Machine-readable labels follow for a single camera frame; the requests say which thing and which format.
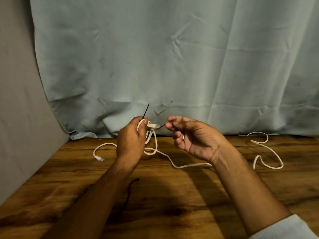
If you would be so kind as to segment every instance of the forearm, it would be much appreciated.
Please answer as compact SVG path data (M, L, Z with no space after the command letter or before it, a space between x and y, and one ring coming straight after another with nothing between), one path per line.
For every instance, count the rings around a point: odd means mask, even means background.
M117 159L42 238L99 238L120 189L134 166Z
M248 235L291 215L231 144L221 148L213 166Z

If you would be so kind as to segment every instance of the white sleeve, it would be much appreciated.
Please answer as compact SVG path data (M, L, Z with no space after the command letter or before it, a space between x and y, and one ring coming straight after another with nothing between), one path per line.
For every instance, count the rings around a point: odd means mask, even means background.
M297 215L291 215L257 232L250 239L318 239Z

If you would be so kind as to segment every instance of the white cord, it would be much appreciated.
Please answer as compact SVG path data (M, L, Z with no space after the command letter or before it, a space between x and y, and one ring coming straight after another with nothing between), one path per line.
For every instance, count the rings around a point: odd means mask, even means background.
M261 163L262 163L263 165L265 165L267 168L270 168L270 169L282 169L282 168L284 167L284 163L282 162L282 160L281 160L281 158L278 156L278 154L277 154L274 150L272 150L271 148L269 148L269 147L267 147L267 146L265 146L265 145L262 144L262 143L268 142L268 135L267 135L266 133L263 133L263 132L251 132L251 133L249 133L247 136L249 136L250 134L253 134L253 133L262 133L262 134L264 134L264 135L267 136L267 139L266 139L265 142L257 142L257 141L254 141L254 140L250 140L250 141L251 141L252 143L254 143L254 144L263 146L263 147L265 147L265 148L268 148L270 151L272 151L272 152L277 156L277 158L278 158L278 160L279 160L279 164L280 164L280 167L277 167L277 168L271 167L271 166L269 166L269 165L266 165L266 164L263 162L263 160L262 160L262 158L261 158L260 155L257 155L257 156L255 157L255 160L254 160L254 163L253 163L253 169L255 170L256 162L257 162L258 158L260 158Z
M138 128L139 128L140 124L141 124L142 122L144 122L144 120L145 120L145 119L141 120L141 121L138 123ZM153 155L153 154L155 154L156 152L158 152L158 153L160 153L160 154L166 156L166 157L169 159L169 161L171 162L171 164L173 165L173 167L174 167L175 169L183 169L183 168L186 168L186 167L195 167L195 166L201 166L201 165L208 165L208 166L212 167L212 165L211 165L210 163L207 163L207 162L193 163L193 164L187 164L187 165L182 165L182 166L176 166L176 165L173 163L173 161L171 160L171 158L170 158L167 154L162 153L162 152L160 152L160 151L157 150L157 138L156 138L156 133L155 133L154 129L152 129L153 127L154 127L153 124L152 124L150 121L148 121L148 129L147 129L147 131L146 131L145 144L147 144L147 143L149 142L149 140L151 139L151 136L154 134L154 138L155 138L155 148L145 148L145 150L153 150L152 153L148 153L148 152L146 152L146 151L144 150L144 153L145 153L145 154L147 154L147 155ZM100 156L95 155L95 152L96 152L96 150L98 150L100 147L102 147L102 146L104 146L104 145L108 145L108 144L114 145L114 146L117 147L116 144L111 143L111 142L107 142L107 143L101 144L101 145L99 145L96 149L94 149L94 151L93 151L93 156L94 156L94 158L96 158L97 160L103 162L103 161L104 161L104 158L101 158Z

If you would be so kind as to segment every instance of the wood grain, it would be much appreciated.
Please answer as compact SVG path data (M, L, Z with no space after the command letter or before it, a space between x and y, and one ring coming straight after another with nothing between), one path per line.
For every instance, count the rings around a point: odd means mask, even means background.
M227 139L250 162L261 154L278 166L267 148L251 137ZM264 137L254 136L254 140ZM39 238L113 163L115 147L105 146L95 160L93 149L115 139L82 139L66 143L0 207L0 239ZM159 150L176 165L198 162L173 146L171 138L158 138ZM261 165L256 171L275 196L305 220L319 235L319 143L298 136L270 136L269 147L284 162L281 170ZM120 213L131 186L128 206ZM246 238L240 220L216 174L210 168L174 169L166 157L143 156L123 187L101 238Z

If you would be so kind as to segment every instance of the fabric backdrop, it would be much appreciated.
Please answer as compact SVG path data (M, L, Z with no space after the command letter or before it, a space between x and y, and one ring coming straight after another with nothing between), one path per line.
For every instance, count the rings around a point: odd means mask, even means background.
M51 108L73 139L133 116L319 135L319 0L31 0ZM158 133L170 134L165 128Z

